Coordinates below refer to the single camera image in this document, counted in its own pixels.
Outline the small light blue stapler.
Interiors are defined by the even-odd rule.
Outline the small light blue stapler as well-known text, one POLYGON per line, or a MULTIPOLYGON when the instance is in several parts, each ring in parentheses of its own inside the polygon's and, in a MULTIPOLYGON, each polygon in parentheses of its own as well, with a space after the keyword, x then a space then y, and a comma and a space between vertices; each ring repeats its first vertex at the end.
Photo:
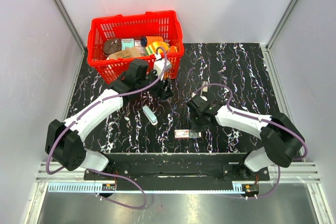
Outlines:
POLYGON ((153 113, 153 111, 147 105, 142 107, 142 111, 152 125, 157 125, 158 119, 156 115, 153 113))

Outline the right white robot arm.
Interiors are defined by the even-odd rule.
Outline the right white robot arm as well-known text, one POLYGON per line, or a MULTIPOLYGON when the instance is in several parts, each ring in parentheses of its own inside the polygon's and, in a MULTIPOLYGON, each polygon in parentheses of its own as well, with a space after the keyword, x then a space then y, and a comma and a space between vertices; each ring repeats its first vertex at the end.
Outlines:
POLYGON ((243 131, 261 140, 262 147, 250 152, 238 168, 239 175, 245 180, 252 179, 267 166, 289 167, 304 147, 303 136, 283 113, 253 114, 219 102, 210 103, 200 95, 193 96, 187 106, 193 128, 197 131, 218 125, 243 131))

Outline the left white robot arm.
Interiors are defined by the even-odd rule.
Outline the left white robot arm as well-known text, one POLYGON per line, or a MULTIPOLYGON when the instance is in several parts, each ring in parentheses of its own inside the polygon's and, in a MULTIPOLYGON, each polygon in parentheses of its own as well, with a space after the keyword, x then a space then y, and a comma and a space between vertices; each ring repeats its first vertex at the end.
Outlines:
POLYGON ((48 126, 45 152, 48 161, 56 160, 61 168, 73 171, 79 167, 94 169, 101 179, 112 177, 110 160, 98 151, 85 148, 85 140, 110 114, 119 111, 143 91, 151 91, 160 99, 170 97, 168 80, 164 74, 172 65, 167 59, 158 59, 153 69, 142 59, 134 59, 128 69, 112 81, 97 99, 77 114, 64 121, 53 120, 48 126))

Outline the red white staples box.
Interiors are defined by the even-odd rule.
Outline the red white staples box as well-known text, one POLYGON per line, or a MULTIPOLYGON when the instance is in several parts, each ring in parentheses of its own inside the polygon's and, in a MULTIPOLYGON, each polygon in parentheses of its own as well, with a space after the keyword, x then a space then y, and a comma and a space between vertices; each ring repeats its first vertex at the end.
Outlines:
POLYGON ((193 130, 175 130, 174 137, 176 139, 200 138, 202 137, 202 133, 193 130))

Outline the white black stapler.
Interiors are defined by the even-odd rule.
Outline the white black stapler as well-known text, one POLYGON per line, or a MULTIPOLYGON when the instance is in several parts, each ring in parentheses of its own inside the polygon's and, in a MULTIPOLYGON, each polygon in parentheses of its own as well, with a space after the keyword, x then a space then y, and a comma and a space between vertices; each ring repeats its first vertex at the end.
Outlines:
POLYGON ((207 81, 204 81, 202 83, 202 88, 200 90, 200 95, 201 96, 207 97, 207 94, 208 94, 208 87, 207 87, 207 85, 208 85, 207 81))

